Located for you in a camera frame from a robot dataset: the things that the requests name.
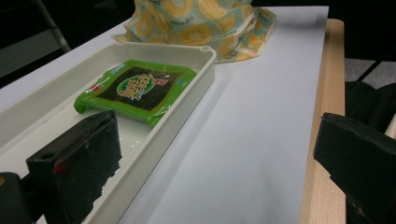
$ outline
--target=black object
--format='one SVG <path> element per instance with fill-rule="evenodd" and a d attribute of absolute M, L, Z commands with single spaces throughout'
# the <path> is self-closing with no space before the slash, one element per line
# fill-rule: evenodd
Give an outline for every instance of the black object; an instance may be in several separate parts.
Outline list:
<path fill-rule="evenodd" d="M 396 113 L 396 83 L 375 89 L 360 81 L 346 82 L 346 117 L 384 133 Z"/>
<path fill-rule="evenodd" d="M 314 158 L 370 223 L 396 223 L 396 140 L 355 120 L 325 113 Z"/>
<path fill-rule="evenodd" d="M 15 219 L 5 223 L 23 223 L 17 221 L 21 214 L 37 221 L 44 214 L 49 224 L 81 223 L 120 167 L 120 158 L 115 112 L 83 119 L 26 160 L 30 174 L 22 181 L 11 175 L 14 186 L 1 191 L 0 198 L 18 193 L 12 197 L 23 210 L 15 214 L 12 200 L 2 203 L 9 212 L 1 210 L 1 222 L 9 217 Z"/>
<path fill-rule="evenodd" d="M 20 224 L 33 222 L 20 177 L 13 173 L 0 173 L 0 221 Z"/>
<path fill-rule="evenodd" d="M 131 18 L 131 0 L 43 0 L 71 49 Z"/>

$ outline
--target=dark background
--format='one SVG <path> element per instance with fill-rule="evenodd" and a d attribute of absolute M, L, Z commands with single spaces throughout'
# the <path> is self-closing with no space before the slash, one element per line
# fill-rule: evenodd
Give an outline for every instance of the dark background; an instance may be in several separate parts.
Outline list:
<path fill-rule="evenodd" d="M 134 13 L 134 0 L 42 0 L 71 49 Z M 345 24 L 346 58 L 377 60 L 395 47 L 396 16 L 389 0 L 261 0 L 254 7 L 329 6 L 329 18 Z M 0 49 L 49 29 L 33 0 L 0 1 Z M 57 50 L 14 72 L 3 85 L 62 55 Z M 396 55 L 387 58 L 396 61 Z"/>

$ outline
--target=wooden table edge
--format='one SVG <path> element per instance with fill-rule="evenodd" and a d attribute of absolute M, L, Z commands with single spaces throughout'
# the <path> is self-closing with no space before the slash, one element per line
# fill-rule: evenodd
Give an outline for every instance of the wooden table edge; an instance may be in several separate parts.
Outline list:
<path fill-rule="evenodd" d="M 320 65 L 311 140 L 305 168 L 300 224 L 346 223 L 346 197 L 313 158 L 320 117 L 324 112 L 345 115 L 344 23 L 328 19 Z"/>

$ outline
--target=plastic bag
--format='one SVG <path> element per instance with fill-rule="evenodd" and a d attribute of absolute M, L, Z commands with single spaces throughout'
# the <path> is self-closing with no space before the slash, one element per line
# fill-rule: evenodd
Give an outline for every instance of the plastic bag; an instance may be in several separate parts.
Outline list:
<path fill-rule="evenodd" d="M 276 15 L 250 0 L 134 0 L 135 12 L 117 41 L 208 45 L 216 63 L 257 57 Z"/>
<path fill-rule="evenodd" d="M 127 61 L 103 74 L 74 103 L 87 109 L 115 110 L 118 115 L 154 127 L 196 76 L 188 67 Z"/>

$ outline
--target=floor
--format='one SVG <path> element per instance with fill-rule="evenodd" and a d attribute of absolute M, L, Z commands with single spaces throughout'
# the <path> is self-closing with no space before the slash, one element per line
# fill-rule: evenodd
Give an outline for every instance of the floor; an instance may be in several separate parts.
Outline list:
<path fill-rule="evenodd" d="M 346 81 L 357 80 L 374 62 L 346 58 Z M 396 83 L 396 62 L 382 62 L 363 82 L 376 89 Z"/>

